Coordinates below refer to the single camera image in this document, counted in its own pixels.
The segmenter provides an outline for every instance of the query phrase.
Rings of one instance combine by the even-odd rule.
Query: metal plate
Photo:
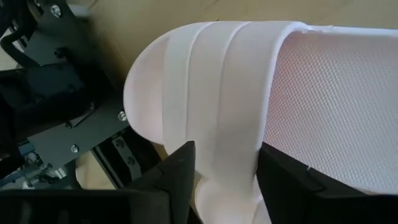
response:
[[[128,127],[127,121],[118,119],[121,109],[122,97],[114,96],[106,100],[78,126],[70,129],[61,124],[31,136],[28,140],[34,145],[43,162],[50,163],[54,169],[58,169]],[[78,147],[78,152],[71,151],[73,145]]]

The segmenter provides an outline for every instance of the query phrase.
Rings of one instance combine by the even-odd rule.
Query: wooden floor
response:
[[[302,21],[311,25],[398,29],[397,0],[68,0],[90,6],[90,28],[105,61],[123,80],[158,36],[200,21]],[[80,159],[89,189],[112,188],[91,154]]]

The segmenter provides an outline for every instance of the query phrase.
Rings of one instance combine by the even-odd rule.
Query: perforated mesh surface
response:
[[[397,53],[390,37],[290,34],[265,142],[346,184],[398,193]]]

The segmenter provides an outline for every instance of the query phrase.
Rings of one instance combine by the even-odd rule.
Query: white mesh fabric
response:
[[[265,142],[346,184],[398,193],[397,40],[290,34]]]

